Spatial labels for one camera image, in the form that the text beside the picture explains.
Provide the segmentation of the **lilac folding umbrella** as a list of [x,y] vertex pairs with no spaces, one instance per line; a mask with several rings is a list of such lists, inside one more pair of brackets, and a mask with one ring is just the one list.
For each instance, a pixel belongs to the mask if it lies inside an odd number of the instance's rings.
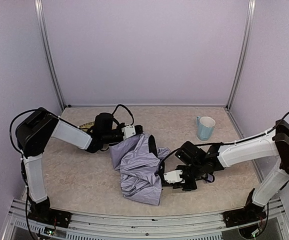
[[122,195],[132,201],[158,206],[164,180],[165,161],[180,149],[157,147],[153,135],[140,134],[108,146],[112,167],[120,173]]

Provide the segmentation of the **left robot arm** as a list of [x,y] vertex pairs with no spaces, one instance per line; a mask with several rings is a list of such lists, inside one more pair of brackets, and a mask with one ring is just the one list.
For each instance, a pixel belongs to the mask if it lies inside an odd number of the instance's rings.
[[126,139],[127,125],[111,113],[100,113],[90,128],[81,128],[39,107],[19,113],[10,123],[9,136],[20,154],[21,175],[30,205],[28,218],[50,222],[59,214],[51,208],[47,193],[48,174],[68,153],[79,155],[102,151],[105,145]]

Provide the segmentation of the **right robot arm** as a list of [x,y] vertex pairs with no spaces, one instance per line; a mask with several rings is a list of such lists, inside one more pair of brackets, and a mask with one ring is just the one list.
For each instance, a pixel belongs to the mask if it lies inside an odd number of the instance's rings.
[[276,159],[274,167],[260,185],[250,191],[244,207],[223,213],[228,228],[249,224],[268,217],[265,206],[289,182],[289,124],[280,119],[272,128],[258,135],[234,142],[211,143],[207,151],[187,141],[176,151],[175,156],[183,164],[165,173],[164,179],[182,186],[184,191],[196,190],[198,179],[206,179],[215,172],[235,165]]

